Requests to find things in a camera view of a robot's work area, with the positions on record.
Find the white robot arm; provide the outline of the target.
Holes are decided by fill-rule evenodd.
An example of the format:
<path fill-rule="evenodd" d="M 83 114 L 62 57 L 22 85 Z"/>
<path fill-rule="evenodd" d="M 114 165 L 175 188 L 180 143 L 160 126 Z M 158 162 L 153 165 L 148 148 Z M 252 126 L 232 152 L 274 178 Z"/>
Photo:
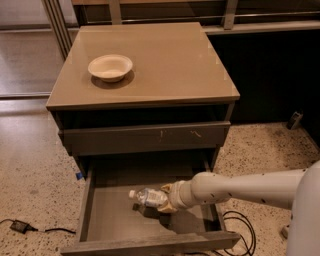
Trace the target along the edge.
<path fill-rule="evenodd" d="M 225 202 L 231 198 L 291 211 L 286 256 L 320 254 L 320 162 L 305 169 L 227 177 L 201 172 L 161 188 L 164 213 Z"/>

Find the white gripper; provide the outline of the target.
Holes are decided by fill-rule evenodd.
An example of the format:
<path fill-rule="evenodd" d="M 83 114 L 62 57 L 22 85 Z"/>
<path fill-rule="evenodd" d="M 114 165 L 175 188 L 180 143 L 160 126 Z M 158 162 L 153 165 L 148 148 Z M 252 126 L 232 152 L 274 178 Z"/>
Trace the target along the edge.
<path fill-rule="evenodd" d="M 175 213 L 180 209 L 189 209 L 196 205 L 197 200 L 192 193 L 190 181 L 177 181 L 175 183 L 165 184 L 161 190 L 169 194 L 170 203 L 157 208 L 160 213 Z"/>

